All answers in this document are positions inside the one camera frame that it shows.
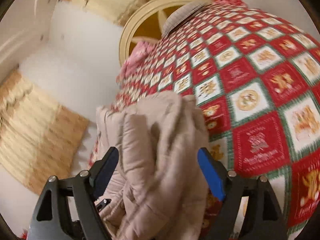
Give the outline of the beige quilted puffer jacket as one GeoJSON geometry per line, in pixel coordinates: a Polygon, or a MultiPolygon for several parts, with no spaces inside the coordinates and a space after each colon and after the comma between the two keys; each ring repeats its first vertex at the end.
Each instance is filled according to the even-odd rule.
{"type": "Polygon", "coordinates": [[[208,132],[195,96],[164,91],[119,112],[100,107],[96,123],[99,157],[119,152],[100,212],[112,239],[198,239],[208,185],[197,152],[208,132]]]}

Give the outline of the yellow side curtain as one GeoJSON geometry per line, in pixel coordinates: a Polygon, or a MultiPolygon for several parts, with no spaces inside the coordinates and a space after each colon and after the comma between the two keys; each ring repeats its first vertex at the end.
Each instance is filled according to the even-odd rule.
{"type": "Polygon", "coordinates": [[[89,124],[13,71],[1,85],[1,165],[40,194],[48,177],[68,177],[89,124]]]}

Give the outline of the pink folded blanket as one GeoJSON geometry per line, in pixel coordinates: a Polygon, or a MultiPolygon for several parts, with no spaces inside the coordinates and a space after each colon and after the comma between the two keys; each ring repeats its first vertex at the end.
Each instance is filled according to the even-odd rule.
{"type": "Polygon", "coordinates": [[[135,72],[136,68],[148,57],[153,51],[155,45],[147,41],[139,41],[133,49],[131,55],[122,64],[120,73],[116,77],[118,84],[122,83],[125,78],[135,72]]]}

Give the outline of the striped pillow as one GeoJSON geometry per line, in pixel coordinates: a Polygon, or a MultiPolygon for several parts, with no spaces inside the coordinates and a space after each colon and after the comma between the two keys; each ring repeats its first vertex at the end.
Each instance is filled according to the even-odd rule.
{"type": "Polygon", "coordinates": [[[177,26],[183,23],[190,16],[204,9],[205,6],[209,5],[210,2],[204,1],[193,1],[185,4],[174,11],[165,21],[162,29],[162,38],[169,35],[177,26]]]}

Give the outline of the cream round headboard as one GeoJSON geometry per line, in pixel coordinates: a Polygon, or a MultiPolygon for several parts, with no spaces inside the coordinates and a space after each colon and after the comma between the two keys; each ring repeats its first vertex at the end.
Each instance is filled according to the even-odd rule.
{"type": "Polygon", "coordinates": [[[193,1],[210,3],[212,0],[151,0],[135,11],[121,33],[120,64],[129,57],[139,41],[158,42],[167,18],[180,7],[193,1]]]}

